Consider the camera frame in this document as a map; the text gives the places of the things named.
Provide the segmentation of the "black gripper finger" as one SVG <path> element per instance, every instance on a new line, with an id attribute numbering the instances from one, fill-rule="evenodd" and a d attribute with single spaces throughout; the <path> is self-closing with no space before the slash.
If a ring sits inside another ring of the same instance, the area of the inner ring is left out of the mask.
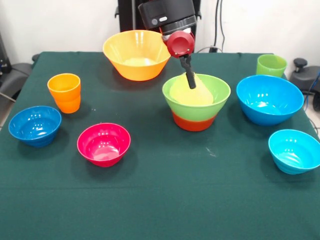
<path id="1" fill-rule="evenodd" d="M 191 67 L 191 56 L 189 54 L 179 57 L 181 66 L 185 69 L 186 78 L 190 89 L 196 88 L 194 72 Z"/>

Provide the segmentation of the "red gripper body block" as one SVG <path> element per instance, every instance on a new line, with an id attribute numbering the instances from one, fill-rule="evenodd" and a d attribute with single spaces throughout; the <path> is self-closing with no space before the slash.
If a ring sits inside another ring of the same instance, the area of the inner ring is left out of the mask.
<path id="1" fill-rule="evenodd" d="M 168 52 L 174 58 L 190 55 L 195 49 L 195 37 L 192 32 L 182 30 L 163 36 Z"/>

